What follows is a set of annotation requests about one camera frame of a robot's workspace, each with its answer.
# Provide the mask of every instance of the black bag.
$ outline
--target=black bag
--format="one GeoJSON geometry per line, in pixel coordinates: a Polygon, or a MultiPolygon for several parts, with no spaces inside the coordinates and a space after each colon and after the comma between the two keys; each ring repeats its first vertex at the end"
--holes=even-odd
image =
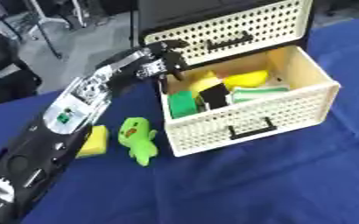
{"type": "Polygon", "coordinates": [[[20,70],[0,78],[0,103],[35,95],[42,83],[40,77],[18,58],[11,42],[0,34],[0,70],[12,64],[20,70]]]}

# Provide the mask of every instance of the yellow object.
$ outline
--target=yellow object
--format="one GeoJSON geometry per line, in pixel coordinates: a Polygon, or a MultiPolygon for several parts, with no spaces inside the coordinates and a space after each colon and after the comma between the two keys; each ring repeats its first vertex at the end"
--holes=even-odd
{"type": "Polygon", "coordinates": [[[197,76],[197,80],[192,82],[189,86],[189,90],[192,92],[192,97],[196,98],[200,92],[221,83],[222,81],[216,77],[215,73],[209,71],[202,76],[197,76]]]}
{"type": "Polygon", "coordinates": [[[106,153],[109,131],[105,126],[94,126],[86,143],[76,158],[93,157],[106,153]]]}
{"type": "Polygon", "coordinates": [[[253,73],[231,75],[224,79],[223,83],[226,88],[231,91],[235,87],[257,88],[265,84],[267,79],[268,71],[260,70],[253,73]]]}

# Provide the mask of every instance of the green block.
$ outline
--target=green block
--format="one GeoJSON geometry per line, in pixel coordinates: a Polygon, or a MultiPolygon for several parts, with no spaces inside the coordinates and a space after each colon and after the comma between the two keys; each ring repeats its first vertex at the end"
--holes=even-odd
{"type": "Polygon", "coordinates": [[[169,106],[172,118],[181,118],[197,114],[197,106],[190,91],[180,91],[169,95],[169,106]]]}
{"type": "Polygon", "coordinates": [[[70,117],[65,113],[62,113],[59,116],[57,116],[57,121],[59,121],[61,123],[65,124],[65,123],[69,122],[69,120],[70,120],[70,117]]]}

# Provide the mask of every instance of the yellow sponge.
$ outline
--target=yellow sponge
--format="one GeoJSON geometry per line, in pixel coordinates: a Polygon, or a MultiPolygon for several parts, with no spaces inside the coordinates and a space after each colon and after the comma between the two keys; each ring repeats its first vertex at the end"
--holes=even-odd
{"type": "Polygon", "coordinates": [[[77,154],[76,158],[87,158],[105,154],[107,150],[109,131],[105,126],[94,126],[91,136],[77,154]]]}

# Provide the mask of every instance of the robotic arm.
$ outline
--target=robotic arm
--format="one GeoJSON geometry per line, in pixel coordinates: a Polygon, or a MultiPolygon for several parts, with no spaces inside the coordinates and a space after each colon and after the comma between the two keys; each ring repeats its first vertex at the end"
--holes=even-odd
{"type": "Polygon", "coordinates": [[[173,49],[180,40],[121,52],[101,63],[94,74],[76,78],[21,135],[0,150],[0,224],[20,222],[43,198],[74,160],[92,126],[129,86],[158,79],[167,91],[166,76],[181,80],[185,61],[173,49]]]}

